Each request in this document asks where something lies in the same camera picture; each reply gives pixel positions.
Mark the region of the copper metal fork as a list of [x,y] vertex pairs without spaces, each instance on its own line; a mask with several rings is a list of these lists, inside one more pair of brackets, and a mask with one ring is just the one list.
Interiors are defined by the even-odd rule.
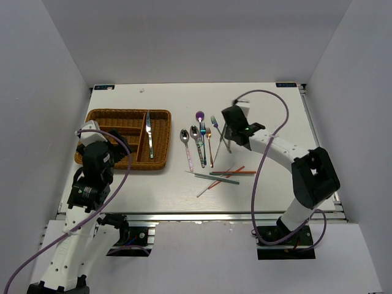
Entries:
[[206,137],[208,139],[208,148],[209,148],[209,162],[210,162],[210,167],[214,167],[214,159],[213,159],[213,154],[212,154],[212,148],[211,148],[211,129],[209,127],[206,128]]

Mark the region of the blue metal fork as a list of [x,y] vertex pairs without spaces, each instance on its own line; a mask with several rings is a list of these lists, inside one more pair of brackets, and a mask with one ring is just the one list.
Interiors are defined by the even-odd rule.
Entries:
[[203,158],[204,158],[204,165],[207,165],[207,158],[206,158],[206,148],[205,148],[205,135],[206,135],[206,127],[205,123],[200,124],[200,133],[202,135],[202,142],[203,142]]

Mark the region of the purple bowl spoon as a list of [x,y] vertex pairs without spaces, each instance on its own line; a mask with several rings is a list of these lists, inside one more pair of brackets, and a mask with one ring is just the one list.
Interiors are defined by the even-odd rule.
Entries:
[[199,123],[199,127],[202,128],[202,122],[203,122],[204,117],[205,117],[204,112],[203,111],[196,112],[195,117],[196,117],[196,120]]

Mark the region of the silver spoon patterned handle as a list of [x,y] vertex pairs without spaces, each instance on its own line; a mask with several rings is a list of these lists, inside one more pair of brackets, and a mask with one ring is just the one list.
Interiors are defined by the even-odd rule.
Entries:
[[201,139],[200,131],[197,128],[197,126],[192,125],[190,127],[190,135],[195,140],[198,156],[200,159],[200,164],[201,164],[202,168],[205,168],[204,157],[203,157],[203,153],[202,153],[202,139]]

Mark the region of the knife with pink handle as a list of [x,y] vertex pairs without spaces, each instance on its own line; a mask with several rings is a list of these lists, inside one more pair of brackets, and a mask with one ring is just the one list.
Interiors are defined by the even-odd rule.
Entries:
[[151,159],[153,159],[154,158],[153,136],[152,136],[151,118],[150,118],[150,112],[149,111],[147,111],[147,113],[146,113],[146,132],[148,134],[149,156],[150,156]]

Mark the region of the silver spoon pink handle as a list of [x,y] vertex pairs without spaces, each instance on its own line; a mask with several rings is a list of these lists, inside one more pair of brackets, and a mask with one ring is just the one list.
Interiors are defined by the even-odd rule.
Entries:
[[186,129],[181,129],[179,136],[180,136],[180,140],[183,142],[185,150],[186,150],[186,156],[187,156],[189,170],[190,170],[190,172],[193,172],[194,168],[193,168],[192,159],[191,159],[190,151],[189,151],[189,145],[188,145],[189,133]]

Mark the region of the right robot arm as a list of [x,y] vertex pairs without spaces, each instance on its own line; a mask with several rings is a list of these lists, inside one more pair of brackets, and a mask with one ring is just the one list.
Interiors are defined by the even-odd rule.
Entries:
[[269,158],[286,168],[292,175],[295,198],[284,214],[276,221],[271,232],[276,239],[261,235],[254,226],[255,235],[263,245],[291,244],[299,236],[319,206],[340,189],[340,182],[328,152],[321,148],[304,149],[294,145],[265,126],[255,122],[249,124],[246,118],[248,107],[234,105],[222,110],[227,128],[224,137],[250,151],[263,155],[256,172],[251,200],[251,217],[255,223],[255,193],[262,165]]

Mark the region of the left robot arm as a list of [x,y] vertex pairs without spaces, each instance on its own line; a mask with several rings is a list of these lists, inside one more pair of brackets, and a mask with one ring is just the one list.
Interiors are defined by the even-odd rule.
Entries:
[[129,224],[121,214],[100,212],[115,194],[110,191],[115,163],[130,157],[127,140],[112,129],[95,127],[77,131],[82,166],[73,177],[63,238],[39,282],[28,293],[89,293],[87,278],[94,266],[116,244],[126,244]]

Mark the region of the woven wicker cutlery basket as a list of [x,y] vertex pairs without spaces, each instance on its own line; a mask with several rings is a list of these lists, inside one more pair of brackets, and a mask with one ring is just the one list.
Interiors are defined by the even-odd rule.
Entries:
[[[150,117],[153,155],[149,155],[146,117]],[[101,130],[116,130],[132,148],[132,170],[161,170],[165,167],[172,130],[172,115],[168,110],[98,108],[91,110],[86,120],[94,120]]]

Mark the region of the orange white chopstick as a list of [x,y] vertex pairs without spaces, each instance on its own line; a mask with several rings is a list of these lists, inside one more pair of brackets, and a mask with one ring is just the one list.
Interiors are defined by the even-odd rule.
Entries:
[[195,175],[195,177],[197,178],[201,178],[201,179],[211,179],[212,182],[210,184],[208,184],[202,191],[200,191],[196,197],[199,198],[200,196],[202,196],[208,189],[212,189],[214,186],[220,184],[220,183],[228,183],[228,184],[238,184],[236,181],[233,180],[228,180],[229,177],[233,176],[233,175],[237,175],[241,173],[241,170],[243,170],[245,168],[245,166],[242,166],[240,168],[238,168],[237,170],[227,170],[225,172],[222,173],[217,173],[216,176],[214,175]]

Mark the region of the orange chopstick long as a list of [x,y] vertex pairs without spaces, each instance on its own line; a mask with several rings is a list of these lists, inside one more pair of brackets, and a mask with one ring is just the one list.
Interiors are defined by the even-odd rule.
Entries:
[[210,175],[254,175],[256,171],[245,171],[245,170],[235,170],[235,171],[213,171],[209,173]]

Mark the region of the teal chopstick lower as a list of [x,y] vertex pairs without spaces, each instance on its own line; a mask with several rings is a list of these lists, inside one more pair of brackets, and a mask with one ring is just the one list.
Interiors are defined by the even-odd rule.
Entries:
[[234,180],[230,180],[230,179],[227,179],[227,178],[211,176],[211,175],[203,175],[203,174],[199,174],[199,173],[194,173],[194,176],[197,177],[197,178],[202,178],[202,179],[208,179],[208,180],[212,180],[212,181],[218,181],[218,182],[223,182],[223,183],[228,183],[228,184],[239,185],[239,181],[234,181]]

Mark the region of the right blue table sticker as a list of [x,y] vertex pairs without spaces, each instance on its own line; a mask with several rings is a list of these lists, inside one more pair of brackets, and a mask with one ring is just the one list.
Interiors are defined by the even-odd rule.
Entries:
[[296,83],[290,83],[290,82],[277,82],[275,83],[277,88],[296,88],[297,84]]

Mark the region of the blue table sticker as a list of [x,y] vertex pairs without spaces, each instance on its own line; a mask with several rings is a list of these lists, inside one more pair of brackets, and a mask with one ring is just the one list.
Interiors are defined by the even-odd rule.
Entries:
[[275,83],[277,88],[296,88],[297,84],[296,83],[290,83],[290,82],[277,82]]
[[115,88],[115,85],[95,85],[94,90],[95,91],[106,91],[106,90],[113,90]]

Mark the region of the left blue table sticker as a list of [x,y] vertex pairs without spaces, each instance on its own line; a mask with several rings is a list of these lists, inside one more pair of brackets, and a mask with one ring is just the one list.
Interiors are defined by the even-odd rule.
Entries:
[[95,91],[106,91],[106,90],[113,90],[115,88],[115,85],[95,85],[94,90]]

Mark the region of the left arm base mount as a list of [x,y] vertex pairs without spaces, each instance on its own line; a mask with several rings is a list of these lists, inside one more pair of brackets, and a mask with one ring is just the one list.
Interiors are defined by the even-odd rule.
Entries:
[[122,214],[106,214],[97,219],[99,229],[113,228],[116,242],[107,252],[107,256],[116,257],[148,257],[152,249],[148,249],[148,227],[130,226],[127,217]]

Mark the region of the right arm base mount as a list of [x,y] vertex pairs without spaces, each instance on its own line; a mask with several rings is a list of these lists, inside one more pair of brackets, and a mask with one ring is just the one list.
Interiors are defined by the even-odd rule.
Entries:
[[[276,226],[258,226],[260,236],[268,242],[273,242],[283,238],[282,233]],[[257,237],[255,230],[251,231],[252,236]],[[309,249],[314,244],[310,227],[305,225],[297,234],[291,238],[273,245],[268,246],[261,243],[256,238],[258,260],[314,260],[315,250]]]

